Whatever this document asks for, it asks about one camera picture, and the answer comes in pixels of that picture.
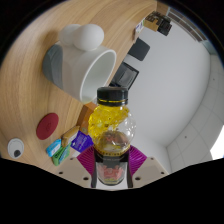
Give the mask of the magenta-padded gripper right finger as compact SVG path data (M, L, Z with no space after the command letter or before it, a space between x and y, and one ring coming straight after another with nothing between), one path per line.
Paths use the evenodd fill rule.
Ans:
M127 186L140 188L168 175L166 169L155 157L147 157L134 146L128 157Z

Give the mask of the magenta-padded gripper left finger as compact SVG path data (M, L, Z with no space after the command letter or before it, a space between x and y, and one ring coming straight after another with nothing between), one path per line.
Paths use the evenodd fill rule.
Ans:
M73 150L59 165L56 174L84 188L95 188L97 184L94 148L78 153Z

